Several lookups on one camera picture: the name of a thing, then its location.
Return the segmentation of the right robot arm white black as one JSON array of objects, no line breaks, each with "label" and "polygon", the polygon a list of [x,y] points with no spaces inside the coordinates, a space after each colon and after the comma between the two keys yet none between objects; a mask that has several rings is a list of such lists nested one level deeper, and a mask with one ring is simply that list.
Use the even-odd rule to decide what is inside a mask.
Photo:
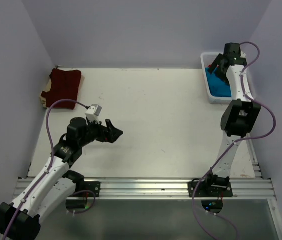
[{"label": "right robot arm white black", "polygon": [[231,101],[223,113],[220,128],[223,133],[216,165],[200,184],[200,191],[208,197],[232,197],[230,187],[231,166],[241,139],[249,134],[261,106],[253,103],[248,86],[245,56],[238,43],[227,43],[224,51],[210,65],[208,72],[227,83]]}]

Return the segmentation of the blue t shirt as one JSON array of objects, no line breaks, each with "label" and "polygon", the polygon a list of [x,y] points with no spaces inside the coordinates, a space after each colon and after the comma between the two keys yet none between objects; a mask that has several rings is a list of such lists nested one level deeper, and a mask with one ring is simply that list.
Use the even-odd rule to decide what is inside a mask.
[{"label": "blue t shirt", "polygon": [[211,96],[218,98],[231,98],[230,87],[217,78],[214,72],[210,74],[207,70],[208,67],[205,68],[205,73]]}]

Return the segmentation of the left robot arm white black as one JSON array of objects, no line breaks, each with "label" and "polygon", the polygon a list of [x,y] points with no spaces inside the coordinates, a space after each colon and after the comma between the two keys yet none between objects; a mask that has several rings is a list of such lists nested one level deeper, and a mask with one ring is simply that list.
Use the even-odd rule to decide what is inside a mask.
[{"label": "left robot arm white black", "polygon": [[43,221],[67,197],[85,194],[96,198],[96,193],[85,189],[83,175],[71,167],[86,145],[93,141],[112,144],[123,135],[110,120],[105,123],[102,126],[81,117],[70,121],[40,173],[11,203],[0,205],[0,234],[4,239],[33,240]]}]

